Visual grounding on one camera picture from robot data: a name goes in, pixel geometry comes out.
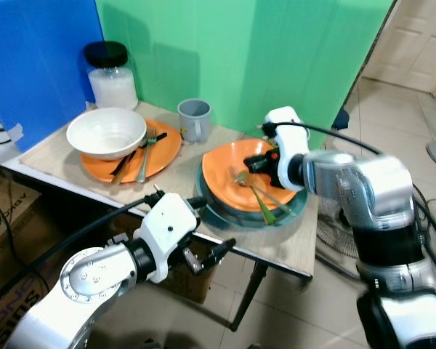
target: cardboard box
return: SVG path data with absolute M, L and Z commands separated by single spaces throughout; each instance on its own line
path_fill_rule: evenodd
M 0 208 L 11 218 L 17 255 L 29 263 L 64 237 L 45 210 L 40 194 L 8 180 L 0 179 Z M 38 272 L 50 288 L 55 285 L 69 251 L 56 254 L 39 267 Z M 0 287 L 21 269 L 10 252 L 6 226 L 0 217 Z M 36 275 L 29 274 L 0 301 L 0 348 L 25 312 L 47 293 Z
M 140 218 L 130 214 L 120 214 L 113 219 L 113 226 L 116 233 L 126 233 L 129 238 L 132 238 L 134 230 L 140 227 L 141 222 Z M 199 258 L 204 258 L 209 250 L 209 245 L 197 241 L 193 241 L 189 247 Z M 194 276 L 185 265 L 181 265 L 170 270 L 168 277 L 158 285 L 194 302 L 203 303 L 214 271 L 215 268 L 202 275 Z

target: white powder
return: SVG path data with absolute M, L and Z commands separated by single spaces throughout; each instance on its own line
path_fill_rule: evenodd
M 89 73 L 89 81 L 98 108 L 136 108 L 138 100 L 131 69 L 95 69 Z

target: gray cup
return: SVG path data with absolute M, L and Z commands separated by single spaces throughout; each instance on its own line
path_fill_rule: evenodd
M 200 142 L 209 137 L 211 106 L 207 102 L 198 98 L 183 100 L 177 112 L 183 140 Z

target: gray plate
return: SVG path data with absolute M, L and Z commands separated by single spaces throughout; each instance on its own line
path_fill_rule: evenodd
M 209 189 L 202 172 L 202 163 L 198 166 L 195 176 L 195 186 L 199 196 L 207 201 L 207 206 L 201 211 L 202 219 L 218 228 L 228 228 L 233 225 L 241 228 L 275 229 L 291 224 L 299 219 L 307 204 L 307 191 L 298 192 L 295 197 L 287 203 L 295 215 L 285 213 L 282 209 L 272 210 L 278 218 L 277 225 L 266 225 L 261 212 L 239 211 L 220 201 Z

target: green backdrop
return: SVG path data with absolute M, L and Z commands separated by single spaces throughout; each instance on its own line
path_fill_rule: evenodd
M 201 97 L 255 131 L 291 105 L 330 127 L 392 0 L 96 0 L 105 40 L 128 47 L 141 100 Z M 312 134 L 318 148 L 323 135 Z

